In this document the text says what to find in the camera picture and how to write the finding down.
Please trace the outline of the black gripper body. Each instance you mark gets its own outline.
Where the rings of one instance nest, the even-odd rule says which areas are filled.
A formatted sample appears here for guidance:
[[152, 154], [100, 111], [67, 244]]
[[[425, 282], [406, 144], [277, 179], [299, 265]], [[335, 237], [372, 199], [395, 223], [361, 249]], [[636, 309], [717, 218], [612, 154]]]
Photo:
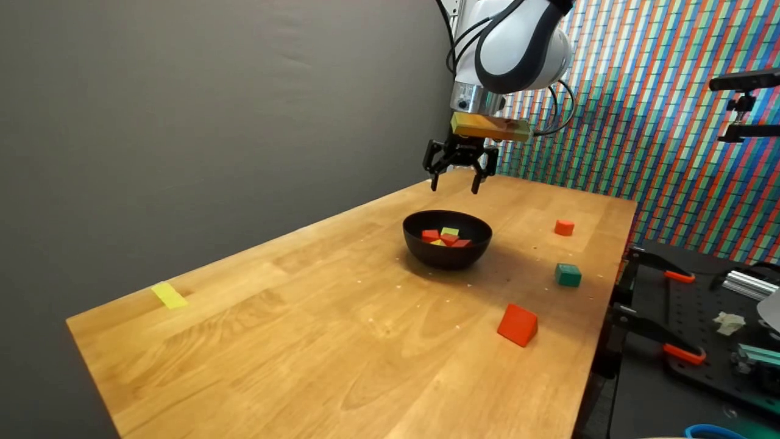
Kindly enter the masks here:
[[483, 142], [480, 138], [445, 138], [441, 145], [444, 165], [480, 165], [483, 163]]

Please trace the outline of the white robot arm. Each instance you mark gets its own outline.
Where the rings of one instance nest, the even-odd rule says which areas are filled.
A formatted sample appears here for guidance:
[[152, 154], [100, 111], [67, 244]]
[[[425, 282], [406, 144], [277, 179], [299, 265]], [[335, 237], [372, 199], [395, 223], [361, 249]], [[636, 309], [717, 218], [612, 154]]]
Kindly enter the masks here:
[[561, 18], [572, 0], [436, 0], [449, 33], [445, 67], [454, 76], [451, 122], [430, 138], [421, 168], [430, 188], [451, 165], [475, 171], [471, 189], [497, 171], [497, 142], [544, 137], [527, 120], [502, 116], [503, 100], [522, 89], [569, 92], [563, 72], [572, 59]]

